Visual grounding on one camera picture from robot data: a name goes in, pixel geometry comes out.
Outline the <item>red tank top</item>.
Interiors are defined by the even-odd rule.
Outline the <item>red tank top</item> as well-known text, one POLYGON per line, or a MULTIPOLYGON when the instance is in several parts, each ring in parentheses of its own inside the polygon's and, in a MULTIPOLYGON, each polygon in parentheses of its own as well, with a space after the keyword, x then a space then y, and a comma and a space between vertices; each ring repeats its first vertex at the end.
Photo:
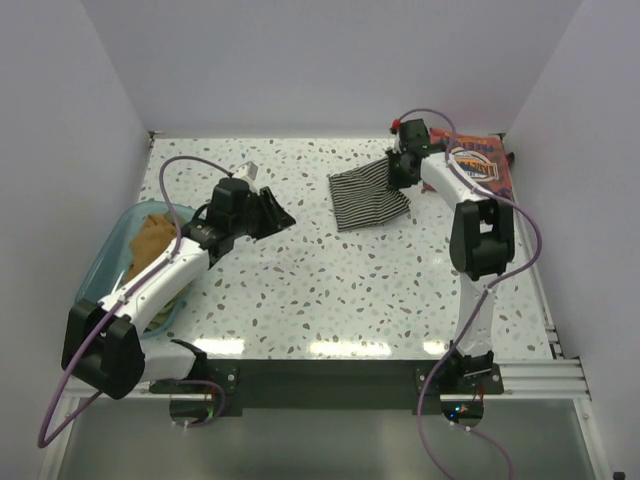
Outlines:
POLYGON ((497 136, 457 134, 451 157, 474 182, 493 194, 514 199, 510 174, 514 156, 505 152, 497 136))

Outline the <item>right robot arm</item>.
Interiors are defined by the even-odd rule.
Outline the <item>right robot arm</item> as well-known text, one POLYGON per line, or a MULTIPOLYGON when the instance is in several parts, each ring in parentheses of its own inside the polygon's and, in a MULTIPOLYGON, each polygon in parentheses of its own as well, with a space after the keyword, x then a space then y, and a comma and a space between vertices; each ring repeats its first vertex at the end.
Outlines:
POLYGON ((474 182, 445 145, 433 143, 423 120, 396 119, 390 131, 396 140, 386 152, 389 187, 423 181, 453 212, 449 255, 460 275, 459 319, 432 382, 442 393, 466 393, 492 372, 495 293, 489 284, 515 256, 513 208, 474 182))

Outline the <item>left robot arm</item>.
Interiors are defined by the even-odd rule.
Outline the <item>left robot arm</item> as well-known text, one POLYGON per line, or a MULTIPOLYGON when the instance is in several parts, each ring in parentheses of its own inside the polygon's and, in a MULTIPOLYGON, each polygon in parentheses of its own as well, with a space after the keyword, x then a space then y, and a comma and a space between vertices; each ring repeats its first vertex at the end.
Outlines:
POLYGON ((295 223, 267 187, 224 178, 215 186, 205 216, 194 216, 149 266, 97 302, 81 299, 70 310, 61 365, 113 399, 139 383, 173 380, 185 392, 207 380, 206 354, 172 340, 154 347, 144 332, 180 291, 229 253, 237 239, 261 240, 295 223))

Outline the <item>black white striped tank top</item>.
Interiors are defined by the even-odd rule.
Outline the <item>black white striped tank top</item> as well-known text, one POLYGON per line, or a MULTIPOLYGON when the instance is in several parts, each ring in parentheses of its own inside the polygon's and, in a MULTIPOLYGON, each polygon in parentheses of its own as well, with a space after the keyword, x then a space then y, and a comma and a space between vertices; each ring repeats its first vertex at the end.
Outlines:
POLYGON ((328 183, 339 232, 383 225, 410 210, 410 200, 390 187, 387 158, 331 175, 328 183))

